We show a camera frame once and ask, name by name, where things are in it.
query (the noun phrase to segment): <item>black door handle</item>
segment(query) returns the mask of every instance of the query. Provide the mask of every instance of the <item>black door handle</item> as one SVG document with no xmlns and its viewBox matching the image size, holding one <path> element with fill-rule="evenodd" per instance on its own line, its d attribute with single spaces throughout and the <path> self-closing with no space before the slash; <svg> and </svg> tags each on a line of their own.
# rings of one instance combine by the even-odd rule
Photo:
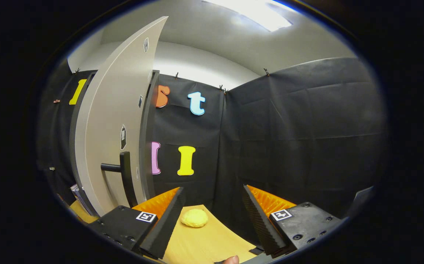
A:
<svg viewBox="0 0 424 264">
<path fill-rule="evenodd" d="M 120 172 L 125 196 L 130 208 L 136 206 L 135 190 L 133 189 L 132 173 L 130 169 L 130 152 L 125 151 L 119 154 L 120 165 L 101 163 L 101 170 L 107 172 Z"/>
</svg>

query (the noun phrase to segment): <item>black wall covering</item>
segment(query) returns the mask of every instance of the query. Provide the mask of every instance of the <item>black wall covering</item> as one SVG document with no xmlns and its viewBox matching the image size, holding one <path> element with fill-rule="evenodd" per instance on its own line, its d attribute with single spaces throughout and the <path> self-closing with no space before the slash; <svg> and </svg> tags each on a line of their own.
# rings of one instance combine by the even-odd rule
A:
<svg viewBox="0 0 424 264">
<path fill-rule="evenodd" d="M 69 101 L 78 87 L 78 81 L 96 71 L 80 71 L 72 74 L 66 60 L 54 69 L 40 98 L 37 123 L 37 164 L 53 191 L 68 204 L 75 202 L 70 187 L 75 178 L 70 163 L 69 133 L 74 105 Z"/>
<path fill-rule="evenodd" d="M 161 194 L 176 187 L 184 187 L 185 206 L 203 204 L 211 209 L 217 176 L 218 142 L 224 100 L 223 92 L 210 85 L 162 75 L 158 85 L 170 87 L 168 103 L 155 112 L 153 141 L 160 143 L 158 167 L 153 175 L 155 193 Z M 190 110 L 187 95 L 200 92 L 205 102 L 200 106 L 203 115 Z M 195 147 L 192 158 L 194 174 L 178 175 L 181 146 Z"/>
<path fill-rule="evenodd" d="M 355 58 L 307 62 L 227 92 L 213 214 L 258 243 L 241 196 L 250 184 L 341 217 L 383 165 L 383 107 Z"/>
</svg>

